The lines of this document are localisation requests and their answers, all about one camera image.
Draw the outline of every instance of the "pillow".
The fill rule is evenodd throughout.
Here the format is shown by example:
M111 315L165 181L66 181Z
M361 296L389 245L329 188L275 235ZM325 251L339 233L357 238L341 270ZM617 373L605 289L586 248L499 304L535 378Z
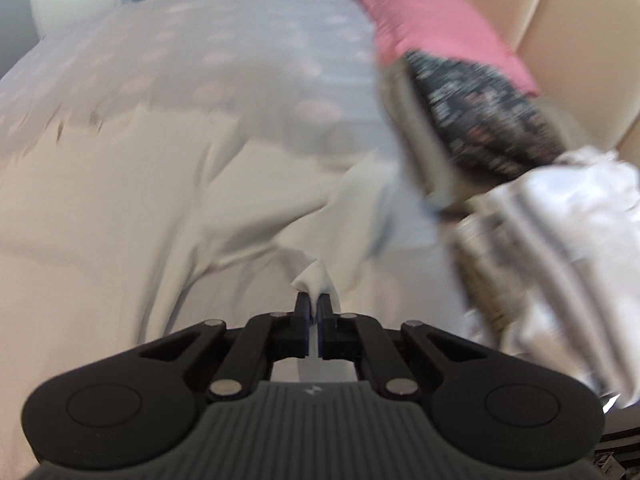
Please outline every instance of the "pillow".
M383 71L382 102L406 149L410 176L424 188L430 207L451 214L468 214L466 200L501 184L491 175L463 171L450 161L414 89L403 58Z
M496 69L423 52L404 56L440 140L459 167L513 180L564 151L532 101Z
M408 50L491 65L523 94L539 95L529 70L466 0L358 0L376 22L383 66Z

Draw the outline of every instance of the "bed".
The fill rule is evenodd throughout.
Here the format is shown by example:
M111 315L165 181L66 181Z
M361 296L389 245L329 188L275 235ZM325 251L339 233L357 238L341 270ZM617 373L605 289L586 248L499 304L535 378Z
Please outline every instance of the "bed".
M400 165L401 182L385 236L342 309L376 316L389 328L421 319L466 336L464 293L445 237L379 102L372 34L352 0L144 0L121 7L44 38L0 81L0 164L28 152L52 121L99 132L139 104L228 110L240 117L244 136L301 156L375 152ZM290 310L295 297L273 254L262 254L206 272L183 291L164 332L212 317L242 326L255 314ZM10 363L3 375L20 375L3 389L0 407L3 480L35 464L18 422L24 397L84 359L75 354L39 368L48 362L43 352L64 356L72 336L95 358L92 334L56 337L55 323L41 319L37 305L23 305L19 315L0 312L0 340L16 333L24 345L2 349ZM37 344L43 339L53 343ZM36 372L21 372L33 363ZM287 374L282 378L299 378Z

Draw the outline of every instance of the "bedding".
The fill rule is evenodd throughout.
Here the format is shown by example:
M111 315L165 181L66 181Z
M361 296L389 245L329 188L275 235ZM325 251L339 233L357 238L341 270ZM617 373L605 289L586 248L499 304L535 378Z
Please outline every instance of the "bedding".
M520 58L466 0L357 0L376 23L384 66L409 50L497 68L523 94L539 95Z
M500 229L472 213L456 226L456 260L471 302L490 323L500 350L536 362L586 384L598 382L568 343L566 331L526 264L508 259L497 242Z
M532 101L496 69L409 51L415 91L453 163L513 180L564 151Z
M385 69L382 99L412 154L414 179L423 186L431 207L456 214L466 212L466 200L500 184L486 172L463 171L433 129L418 99L411 73L404 59Z
M514 341L559 327L597 392L620 395L621 408L640 397L639 203L638 168L592 146L471 200L504 265L540 293L521 310L534 315L516 324Z

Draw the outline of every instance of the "pink pillow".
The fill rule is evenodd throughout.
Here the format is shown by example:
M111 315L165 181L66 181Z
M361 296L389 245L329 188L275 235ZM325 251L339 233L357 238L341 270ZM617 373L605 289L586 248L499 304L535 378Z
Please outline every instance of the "pink pillow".
M522 60L467 0L358 0L376 22L382 65L411 49L492 65L524 94L540 88Z

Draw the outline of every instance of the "wrinkled sheet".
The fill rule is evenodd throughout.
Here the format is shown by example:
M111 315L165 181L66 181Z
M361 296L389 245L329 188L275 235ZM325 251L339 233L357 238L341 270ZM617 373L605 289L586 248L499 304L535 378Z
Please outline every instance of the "wrinkled sheet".
M0 369L29 365L2 389L3 462L33 462L18 417L31 390L162 337L181 291L207 269L272 251L313 300L348 294L383 234L396 165L292 156L238 142L237 124L220 111L142 106L97 135L51 124L4 172Z
M0 166L30 150L48 124L99 133L105 121L142 103L236 114L239 134L297 155L350 160L375 152L404 167L402 144L378 103L372 32L351 0L144 0L121 7L44 38L0 81ZM463 293L445 241L405 175L390 209L341 309L376 316L389 328L422 319L465 335ZM211 317L241 326L255 314L291 310L295 295L285 267L267 251L188 286L164 331ZM86 348L94 336L86 334ZM68 346L47 337L52 352ZM11 375L24 365L0 371Z

